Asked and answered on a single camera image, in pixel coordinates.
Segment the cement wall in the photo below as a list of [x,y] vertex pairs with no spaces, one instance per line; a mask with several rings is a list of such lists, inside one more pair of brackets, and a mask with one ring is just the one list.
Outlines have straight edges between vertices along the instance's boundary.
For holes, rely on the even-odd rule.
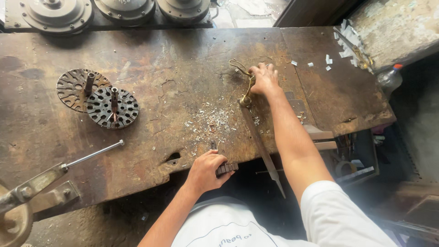
[[439,51],[439,0],[369,0],[349,19],[377,72]]

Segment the plastic bottle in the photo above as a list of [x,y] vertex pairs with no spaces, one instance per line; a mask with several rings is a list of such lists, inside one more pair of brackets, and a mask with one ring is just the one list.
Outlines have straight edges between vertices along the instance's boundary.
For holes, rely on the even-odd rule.
[[390,99],[393,90],[401,86],[401,83],[403,82],[403,77],[399,72],[402,67],[401,64],[395,64],[390,71],[383,72],[377,76],[378,83],[387,99]]

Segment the wooden workbench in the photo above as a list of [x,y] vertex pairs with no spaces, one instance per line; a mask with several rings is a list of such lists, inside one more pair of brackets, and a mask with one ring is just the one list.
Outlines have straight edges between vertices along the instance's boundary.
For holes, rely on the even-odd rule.
[[[315,32],[312,28],[300,30]],[[334,55],[341,51],[338,45],[320,44],[325,49],[308,52],[309,41],[301,36],[293,35],[294,42],[285,42],[287,31],[107,31],[68,38],[1,34],[0,180],[14,187],[59,162],[74,161],[124,139],[125,146],[74,166],[57,182],[70,180],[81,194],[80,200],[62,209],[71,211],[165,183],[170,173],[190,168],[208,150],[209,140],[216,140],[220,153],[230,162],[258,157],[236,103],[248,85],[229,66],[227,61],[232,58],[247,67],[273,63],[283,90],[303,100],[304,124],[317,123],[317,127],[340,135],[394,121],[373,77],[346,62],[338,64],[341,58]],[[334,59],[329,72],[320,64],[326,54]],[[308,61],[307,55],[315,58]],[[292,57],[299,62],[297,71]],[[315,66],[304,68],[308,62]],[[140,106],[136,121],[125,129],[109,130],[65,106],[57,96],[56,82],[75,68],[98,71],[114,86],[132,92]],[[342,73],[368,78],[361,83],[370,90],[357,92],[358,82]],[[334,99],[346,99],[353,91],[355,101],[334,105]],[[252,98],[252,114],[259,117],[257,128],[263,131],[269,152],[274,153],[268,104],[263,96]],[[373,107],[364,108],[363,104]],[[340,127],[345,121],[343,112],[353,112],[358,105],[362,115],[371,117],[357,118],[361,124],[349,128]],[[209,131],[209,117],[224,122],[214,127],[214,133]],[[185,125],[188,121],[193,122],[190,127]],[[166,162],[173,153],[181,158]]]

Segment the person's left hand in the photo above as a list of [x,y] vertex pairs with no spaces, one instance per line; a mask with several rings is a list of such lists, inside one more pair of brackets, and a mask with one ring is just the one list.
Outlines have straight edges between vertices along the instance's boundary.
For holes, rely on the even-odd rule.
[[215,171],[223,162],[227,162],[227,158],[218,154],[218,150],[209,150],[199,156],[184,183],[186,189],[193,191],[196,196],[201,196],[206,191],[221,187],[235,173],[231,171],[217,178]]

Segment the hand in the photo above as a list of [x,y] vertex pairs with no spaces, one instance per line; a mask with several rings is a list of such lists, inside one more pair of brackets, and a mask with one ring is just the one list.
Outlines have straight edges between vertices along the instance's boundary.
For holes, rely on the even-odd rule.
[[183,186],[197,196],[201,196],[206,191],[221,187],[235,173],[231,171],[217,178],[215,171],[223,162],[227,162],[227,158],[224,155],[218,154],[218,150],[209,150],[202,154],[195,159]]
[[255,94],[270,94],[273,89],[279,88],[279,81],[277,79],[277,70],[274,70],[274,65],[269,64],[265,66],[265,63],[260,62],[258,67],[252,66],[248,69],[249,73],[253,73],[256,77],[256,84],[250,90]]

